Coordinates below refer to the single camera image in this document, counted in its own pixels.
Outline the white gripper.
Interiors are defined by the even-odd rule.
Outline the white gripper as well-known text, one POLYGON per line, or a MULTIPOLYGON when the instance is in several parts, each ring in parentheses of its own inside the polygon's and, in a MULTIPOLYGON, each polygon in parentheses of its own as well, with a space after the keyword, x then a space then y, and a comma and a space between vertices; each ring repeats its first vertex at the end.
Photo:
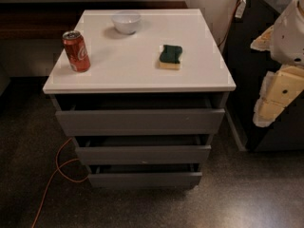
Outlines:
POLYGON ((304 90, 304 0, 292 0, 250 48, 270 50, 271 57, 283 65, 266 73, 254 107, 254 124, 268 127, 304 90))

